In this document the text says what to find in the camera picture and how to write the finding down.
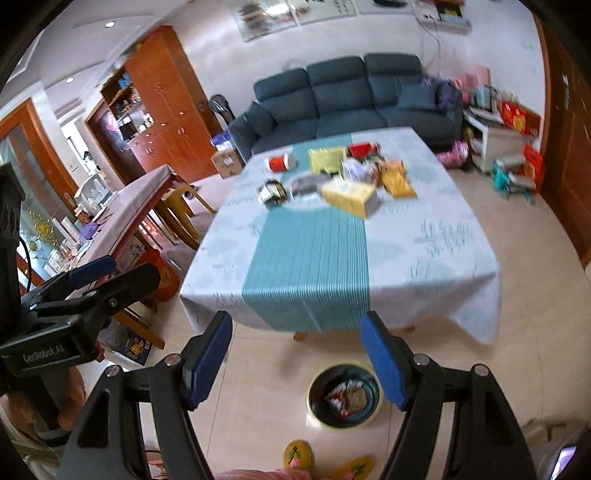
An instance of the ceiling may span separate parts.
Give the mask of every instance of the ceiling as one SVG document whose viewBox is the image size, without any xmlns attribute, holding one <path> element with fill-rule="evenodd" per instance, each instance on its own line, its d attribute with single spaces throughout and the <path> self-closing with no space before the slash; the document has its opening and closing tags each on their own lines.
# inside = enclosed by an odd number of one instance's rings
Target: ceiling
<svg viewBox="0 0 591 480">
<path fill-rule="evenodd" d="M 0 107 L 41 81 L 58 118 L 82 113 L 122 53 L 189 1 L 74 0 L 29 47 L 0 94 Z M 115 26 L 106 28 L 109 21 Z M 74 80 L 66 83 L 69 77 Z"/>
</svg>

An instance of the electrical wire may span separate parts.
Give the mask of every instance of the electrical wire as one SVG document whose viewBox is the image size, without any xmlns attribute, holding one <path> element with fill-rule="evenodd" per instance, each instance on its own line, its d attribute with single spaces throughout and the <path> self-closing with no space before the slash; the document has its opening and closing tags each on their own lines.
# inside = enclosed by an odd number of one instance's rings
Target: electrical wire
<svg viewBox="0 0 591 480">
<path fill-rule="evenodd" d="M 425 32 L 427 32 L 427 34 L 429 34 L 429 36 L 437 42 L 437 57 L 439 58 L 439 62 L 437 64 L 437 78 L 440 79 L 441 78 L 441 41 L 439 40 L 439 30 L 437 29 L 437 22 L 436 22 L 435 18 L 431 17 L 431 20 L 433 20 L 433 27 L 435 28 L 435 32 L 437 33 L 437 37 L 436 37 L 431 32 L 429 32 L 429 30 L 427 29 L 427 27 L 425 27 L 425 25 L 423 25 L 421 23 L 421 21 L 417 17 L 417 14 L 414 12 L 414 9 L 411 11 L 412 11 L 413 17 L 417 21 L 419 27 L 421 27 Z"/>
<path fill-rule="evenodd" d="M 19 235 L 18 239 L 22 243 L 22 247 L 25 249 L 25 255 L 27 256 L 27 293 L 31 291 L 31 283 L 33 283 L 33 266 L 31 265 L 31 257 L 29 256 L 29 249 L 27 244 Z"/>
</svg>

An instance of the tiled floor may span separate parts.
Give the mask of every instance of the tiled floor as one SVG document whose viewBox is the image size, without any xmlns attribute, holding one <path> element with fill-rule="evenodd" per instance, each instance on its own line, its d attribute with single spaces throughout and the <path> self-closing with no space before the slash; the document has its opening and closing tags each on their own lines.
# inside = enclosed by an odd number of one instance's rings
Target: tiled floor
<svg viewBox="0 0 591 480">
<path fill-rule="evenodd" d="M 528 205 L 514 196 L 507 201 L 487 177 L 461 171 L 452 176 L 502 265 L 499 339 L 495 346 L 479 345 L 444 319 L 430 319 L 401 335 L 414 352 L 440 365 L 487 364 L 521 423 L 555 415 L 591 418 L 591 284 L 566 233 L 543 200 Z M 230 183 L 212 178 L 201 194 L 219 206 Z M 206 229 L 210 218 L 200 213 L 196 225 Z M 160 306 L 157 323 L 167 347 L 153 352 L 150 363 L 180 351 L 192 335 L 178 300 Z M 395 407 L 385 403 L 373 423 L 349 433 L 320 429 L 306 414 L 304 396 L 315 374 L 346 359 L 369 362 L 356 333 L 313 333 L 295 343 L 286 333 L 236 325 L 227 364 L 209 399 L 191 414 L 212 470 L 276 469 L 284 446 L 302 438 L 313 447 L 317 475 L 352 456 L 372 453 L 378 463 L 372 477 L 377 478 L 400 428 L 402 414 Z M 93 375 L 85 372 L 88 383 Z M 150 411 L 142 413 L 147 443 L 153 445 Z M 429 478 L 441 474 L 451 415 L 446 406 Z"/>
</svg>

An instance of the glass door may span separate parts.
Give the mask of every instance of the glass door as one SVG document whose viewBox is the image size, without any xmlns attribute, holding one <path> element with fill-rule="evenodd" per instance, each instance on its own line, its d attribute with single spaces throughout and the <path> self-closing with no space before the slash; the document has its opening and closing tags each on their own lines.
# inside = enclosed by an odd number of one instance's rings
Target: glass door
<svg viewBox="0 0 591 480">
<path fill-rule="evenodd" d="M 64 237 L 52 224 L 52 219 L 61 222 L 68 217 L 72 222 L 76 218 L 70 213 L 60 196 L 54 190 L 37 158 L 21 125 L 10 130 L 0 140 L 0 164 L 10 163 L 26 194 L 21 205 L 20 235 L 27 244 L 31 255 L 33 270 L 43 279 L 48 280 L 53 272 L 48 267 L 53 249 L 59 249 Z M 22 245 L 18 252 L 26 258 Z M 27 279 L 19 273 L 21 284 Z"/>
</svg>

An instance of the yellow slipper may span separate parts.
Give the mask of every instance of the yellow slipper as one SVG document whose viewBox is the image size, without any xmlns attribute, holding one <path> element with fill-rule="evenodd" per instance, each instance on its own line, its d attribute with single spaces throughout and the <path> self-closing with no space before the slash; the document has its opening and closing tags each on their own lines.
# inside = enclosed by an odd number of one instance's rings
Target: yellow slipper
<svg viewBox="0 0 591 480">
<path fill-rule="evenodd" d="M 348 461 L 326 478 L 329 480 L 365 480 L 374 469 L 374 457 L 364 455 Z"/>
<path fill-rule="evenodd" d="M 283 470 L 305 470 L 312 469 L 312 448 L 304 440 L 294 440 L 283 452 Z"/>
</svg>

